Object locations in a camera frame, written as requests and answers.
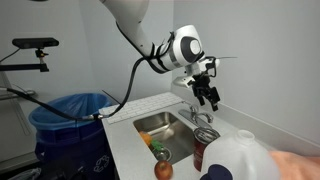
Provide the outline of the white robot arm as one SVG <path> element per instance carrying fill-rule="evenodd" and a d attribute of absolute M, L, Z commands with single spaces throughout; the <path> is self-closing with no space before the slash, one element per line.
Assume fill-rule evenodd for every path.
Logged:
<path fill-rule="evenodd" d="M 210 86 L 209 73 L 216 70 L 219 60 L 207 56 L 194 25 L 184 25 L 171 31 L 163 40 L 155 33 L 147 33 L 143 20 L 150 0 L 99 0 L 115 19 L 116 26 L 124 38 L 146 60 L 151 69 L 164 74 L 178 68 L 185 69 L 184 76 L 178 76 L 173 84 L 192 88 L 201 105 L 208 101 L 213 111 L 218 110 L 220 97 L 216 87 Z"/>

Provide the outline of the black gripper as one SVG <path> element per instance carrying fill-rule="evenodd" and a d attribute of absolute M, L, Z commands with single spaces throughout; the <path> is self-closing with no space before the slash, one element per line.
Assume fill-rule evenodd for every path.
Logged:
<path fill-rule="evenodd" d="M 215 87 L 210 87 L 210 75 L 207 72 L 200 75 L 193 75 L 192 80 L 188 82 L 188 85 L 192 87 L 194 96 L 197 97 L 201 106 L 205 105 L 204 98 L 209 98 L 213 111 L 218 110 L 218 102 L 220 96 Z"/>

